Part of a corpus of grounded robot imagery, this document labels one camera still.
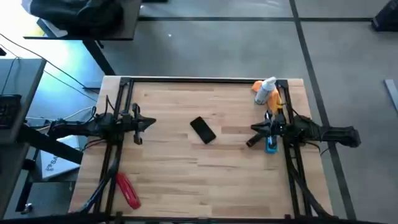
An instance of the black metal frame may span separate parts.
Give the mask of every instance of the black metal frame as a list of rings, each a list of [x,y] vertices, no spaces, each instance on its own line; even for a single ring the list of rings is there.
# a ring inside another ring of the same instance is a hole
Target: black metal frame
[[[126,78],[122,77],[120,84],[119,84],[119,90],[118,90],[118,97],[116,99],[116,104],[115,104],[115,115],[119,113],[119,109],[121,106],[121,99],[123,95],[123,90],[124,87],[126,86],[126,83],[129,83],[129,91],[127,93],[127,102],[125,103],[125,108],[127,108],[130,104],[130,100],[132,98],[132,90],[133,87],[132,85],[134,82],[169,82],[169,83],[235,83],[235,84],[253,84],[257,79],[251,79],[251,78],[188,78],[188,77],[178,77],[178,78],[169,78],[169,77],[131,77],[131,78]],[[278,80],[276,83],[279,91],[283,91],[285,95],[285,103],[287,105],[287,111],[288,115],[287,117],[289,118],[289,121],[293,121],[293,111],[292,111],[292,102],[290,99],[290,93],[289,93],[289,85],[287,83],[287,80]],[[119,162],[121,159],[121,150],[123,147],[123,137],[120,136],[117,139],[116,142],[118,148],[116,151],[116,162],[117,166],[119,166]],[[322,206],[317,202],[315,197],[311,194],[310,190],[307,187],[306,181],[305,181],[305,173],[304,173],[304,168],[303,168],[303,162],[301,158],[301,153],[300,153],[300,146],[298,142],[293,142],[293,149],[294,149],[294,156],[292,157],[291,152],[290,152],[290,144],[291,142],[288,142],[286,139],[284,139],[284,152],[285,152],[285,161],[286,161],[286,166],[287,166],[287,171],[288,171],[288,178],[289,178],[289,187],[290,187],[290,194],[292,197],[292,206],[294,210],[294,217],[302,217],[300,214],[300,206],[299,206],[299,198],[297,197],[297,189],[296,189],[296,183],[302,190],[303,194],[303,204],[304,204],[304,212],[305,212],[305,217],[311,217],[312,216],[312,211],[310,205],[313,206],[314,210],[318,212],[319,217],[328,217],[334,219],[336,221],[336,218],[333,218],[331,215],[327,214],[324,209],[322,209]],[[109,142],[106,148],[106,152],[104,155],[104,161],[103,161],[103,167],[101,170],[101,176],[100,179],[103,178],[105,175],[106,171],[108,170],[108,164],[109,160],[111,157],[111,151],[112,151],[112,143]],[[297,170],[294,167],[293,159],[296,160],[296,165],[297,165]],[[111,215],[112,212],[112,204],[113,204],[113,198],[114,198],[114,190],[115,190],[115,178],[112,179],[111,182],[111,187],[108,192],[108,198],[106,202],[106,210],[105,213],[108,215]],[[94,212],[95,213],[100,213],[100,205],[101,205],[101,199],[102,197],[100,196],[98,201],[95,204]],[[170,218],[170,217],[119,217],[121,220],[134,220],[134,221],[145,221],[145,222],[190,222],[190,223],[202,223],[204,220],[206,222],[226,222],[226,223],[292,223],[288,222],[290,220],[290,215],[287,215],[285,218],[281,219],[258,219],[258,218],[209,218],[209,219],[201,219],[201,218]]]

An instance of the white spray bottle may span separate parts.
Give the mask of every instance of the white spray bottle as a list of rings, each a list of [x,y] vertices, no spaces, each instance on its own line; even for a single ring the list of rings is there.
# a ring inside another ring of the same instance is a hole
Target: white spray bottle
[[[267,102],[270,94],[272,91],[275,89],[275,82],[276,78],[275,77],[270,77],[262,82],[261,88],[256,94],[256,97],[254,98],[254,102],[256,102],[259,105],[263,105]]]

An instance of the gray floor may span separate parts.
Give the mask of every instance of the gray floor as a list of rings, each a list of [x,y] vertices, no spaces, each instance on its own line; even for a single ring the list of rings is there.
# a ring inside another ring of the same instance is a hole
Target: gray floor
[[[143,5],[141,15],[292,17],[288,0],[169,1]],[[300,17],[359,18],[374,16],[387,0],[295,2]],[[368,22],[303,22],[302,27],[330,123],[353,125],[361,135],[362,145],[357,149],[338,146],[356,214],[360,220],[394,223],[398,207],[394,127],[398,116],[382,81],[398,81],[398,33],[375,33]],[[24,43],[79,80],[103,75],[79,42]],[[320,123],[294,22],[142,21],[133,42],[103,43],[104,54],[119,75],[303,78],[313,118]],[[46,70],[78,87],[53,68]],[[59,118],[91,105],[90,99],[45,75],[29,115]],[[344,217],[328,152],[323,155],[323,165],[334,213]],[[40,185],[32,192],[32,203],[43,192],[45,184]],[[48,188],[58,194],[42,198],[51,202],[51,207],[37,202],[36,214],[66,212],[66,195],[71,194],[68,187]],[[54,200],[58,195],[64,198]],[[9,217],[16,216],[11,210]]]

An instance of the black smartphone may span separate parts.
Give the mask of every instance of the black smartphone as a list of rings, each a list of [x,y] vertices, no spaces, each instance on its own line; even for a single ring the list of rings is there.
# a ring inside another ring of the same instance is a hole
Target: black smartphone
[[[205,144],[208,144],[216,138],[216,135],[209,128],[209,126],[206,124],[205,120],[203,120],[202,117],[197,117],[196,119],[191,121],[190,124]]]

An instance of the desk leg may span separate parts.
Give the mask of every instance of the desk leg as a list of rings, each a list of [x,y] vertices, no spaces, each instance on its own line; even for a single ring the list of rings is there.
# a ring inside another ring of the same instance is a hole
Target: desk leg
[[[41,149],[77,164],[80,164],[83,158],[82,152],[62,142],[58,142],[56,139],[52,139],[26,125],[21,126],[17,140],[19,142],[28,142],[36,149]]]
[[[99,67],[104,71],[105,75],[116,75],[115,72],[113,71],[111,65],[109,62],[106,60],[104,54],[102,54],[102,51],[100,47],[97,45],[95,40],[83,40],[83,44],[86,46],[87,50],[93,56],[94,60],[96,63],[99,65]],[[101,82],[89,82],[85,83],[86,87],[89,89],[99,89],[101,88]]]

